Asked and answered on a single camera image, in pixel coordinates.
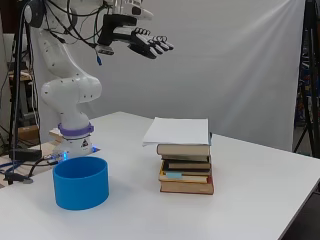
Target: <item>white paper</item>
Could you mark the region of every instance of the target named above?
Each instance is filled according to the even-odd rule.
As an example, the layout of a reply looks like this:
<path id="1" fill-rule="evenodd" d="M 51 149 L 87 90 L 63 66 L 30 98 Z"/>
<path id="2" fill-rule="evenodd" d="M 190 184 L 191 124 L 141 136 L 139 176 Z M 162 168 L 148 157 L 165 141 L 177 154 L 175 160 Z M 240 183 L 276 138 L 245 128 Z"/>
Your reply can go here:
<path id="1" fill-rule="evenodd" d="M 152 144 L 208 145 L 208 119 L 155 118 L 142 145 Z"/>
<path id="2" fill-rule="evenodd" d="M 54 133 L 54 134 L 62 135 L 62 134 L 60 133 L 60 130 L 59 130 L 58 128 L 53 128 L 53 129 L 50 130 L 50 132 L 51 132 L 51 133 Z"/>

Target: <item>blue light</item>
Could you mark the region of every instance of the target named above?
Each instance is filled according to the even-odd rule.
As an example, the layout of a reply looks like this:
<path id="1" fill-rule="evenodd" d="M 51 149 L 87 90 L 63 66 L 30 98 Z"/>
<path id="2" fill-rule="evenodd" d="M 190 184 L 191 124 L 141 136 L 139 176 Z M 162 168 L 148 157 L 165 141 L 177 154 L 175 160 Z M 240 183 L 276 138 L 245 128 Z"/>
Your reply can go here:
<path id="1" fill-rule="evenodd" d="M 63 160 L 67 160 L 68 159 L 68 154 L 66 152 L 63 153 Z"/>

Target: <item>purple ring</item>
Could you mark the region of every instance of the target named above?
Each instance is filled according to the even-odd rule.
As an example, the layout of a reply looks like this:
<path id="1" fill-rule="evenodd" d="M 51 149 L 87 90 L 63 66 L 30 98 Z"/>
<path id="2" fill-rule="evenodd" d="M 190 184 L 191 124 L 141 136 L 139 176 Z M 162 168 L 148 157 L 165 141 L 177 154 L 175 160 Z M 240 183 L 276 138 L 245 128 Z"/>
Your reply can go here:
<path id="1" fill-rule="evenodd" d="M 68 130 L 68 129 L 63 128 L 62 124 L 59 123 L 58 129 L 60 130 L 60 133 L 63 136 L 77 137 L 77 136 L 85 135 L 87 133 L 92 133 L 94 131 L 94 126 L 92 126 L 91 123 L 89 123 L 89 125 L 86 126 L 85 128 L 76 129 L 76 130 Z"/>

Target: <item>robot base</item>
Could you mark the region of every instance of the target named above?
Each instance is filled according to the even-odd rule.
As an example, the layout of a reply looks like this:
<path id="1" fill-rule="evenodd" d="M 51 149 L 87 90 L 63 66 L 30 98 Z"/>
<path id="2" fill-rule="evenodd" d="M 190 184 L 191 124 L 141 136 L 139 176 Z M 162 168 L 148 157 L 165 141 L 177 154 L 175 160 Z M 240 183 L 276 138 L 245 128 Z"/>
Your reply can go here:
<path id="1" fill-rule="evenodd" d="M 93 152 L 89 135 L 77 139 L 64 138 L 63 141 L 53 150 L 53 156 L 56 156 L 55 158 L 58 158 L 57 160 L 66 160 L 86 156 Z"/>

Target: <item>tripod stand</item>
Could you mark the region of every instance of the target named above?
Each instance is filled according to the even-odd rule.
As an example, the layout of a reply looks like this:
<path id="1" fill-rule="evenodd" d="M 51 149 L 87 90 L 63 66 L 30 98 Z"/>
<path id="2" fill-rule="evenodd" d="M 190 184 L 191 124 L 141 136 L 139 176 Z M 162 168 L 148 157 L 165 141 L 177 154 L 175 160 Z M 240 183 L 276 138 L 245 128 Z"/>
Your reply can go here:
<path id="1" fill-rule="evenodd" d="M 317 96 L 317 77 L 320 66 L 319 56 L 319 41 L 317 31 L 317 10 L 315 0 L 306 0 L 304 22 L 303 22 L 303 33 L 301 43 L 301 56 L 300 56 L 300 67 L 299 67 L 299 88 L 303 98 L 303 105 L 305 111 L 306 126 L 303 134 L 301 135 L 299 142 L 294 150 L 297 151 L 306 131 L 308 131 L 312 156 L 320 158 L 320 133 L 319 133 L 319 120 L 318 120 L 318 96 Z M 308 70 L 310 74 L 310 94 L 311 94 L 311 112 L 312 120 L 308 108 L 308 99 L 305 90 L 305 82 L 303 80 L 303 63 L 304 63 L 304 44 L 307 44 L 308 52 Z"/>

